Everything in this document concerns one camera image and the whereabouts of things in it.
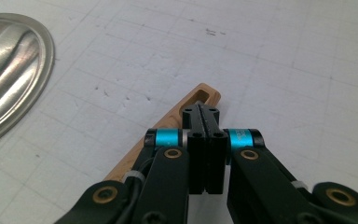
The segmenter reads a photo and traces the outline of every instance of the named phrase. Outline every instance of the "dark spot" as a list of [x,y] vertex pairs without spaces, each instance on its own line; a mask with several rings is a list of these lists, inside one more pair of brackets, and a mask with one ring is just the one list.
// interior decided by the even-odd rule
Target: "dark spot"
[[200,138],[202,137],[202,133],[193,133],[193,137]]
[[216,35],[216,31],[210,30],[208,28],[206,28],[206,34],[207,35]]

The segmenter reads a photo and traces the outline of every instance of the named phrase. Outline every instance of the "blue ring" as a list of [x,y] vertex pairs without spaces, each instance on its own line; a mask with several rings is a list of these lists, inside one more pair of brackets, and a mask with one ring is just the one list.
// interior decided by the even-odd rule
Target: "blue ring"
[[249,129],[228,129],[231,151],[227,157],[227,164],[231,164],[231,154],[241,147],[252,147],[253,137]]
[[157,129],[156,147],[179,147],[179,130]]

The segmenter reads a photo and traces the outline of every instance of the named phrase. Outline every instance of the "wooden object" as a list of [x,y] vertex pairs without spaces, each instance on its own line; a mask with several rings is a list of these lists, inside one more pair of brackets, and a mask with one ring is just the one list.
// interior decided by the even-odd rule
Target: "wooden object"
[[[220,93],[205,83],[200,83],[185,98],[179,101],[153,128],[182,128],[182,109],[201,101],[206,105],[216,106],[220,100]],[[121,159],[104,180],[121,181],[135,163],[140,151],[144,146],[144,139],[139,142]]]

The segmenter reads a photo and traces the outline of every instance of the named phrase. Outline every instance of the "white grid mat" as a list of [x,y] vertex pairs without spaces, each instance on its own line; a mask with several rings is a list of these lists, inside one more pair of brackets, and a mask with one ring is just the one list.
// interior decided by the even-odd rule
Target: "white grid mat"
[[[0,139],[0,224],[52,223],[200,82],[222,128],[257,128],[310,187],[358,191],[358,0],[22,0],[48,27],[41,98]],[[226,195],[189,223],[229,223]]]

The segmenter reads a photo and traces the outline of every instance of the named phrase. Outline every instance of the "shiny metal surface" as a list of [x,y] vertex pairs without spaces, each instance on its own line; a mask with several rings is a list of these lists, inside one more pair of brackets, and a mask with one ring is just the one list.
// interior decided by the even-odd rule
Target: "shiny metal surface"
[[0,137],[36,101],[54,57],[52,38],[38,21],[0,14]]

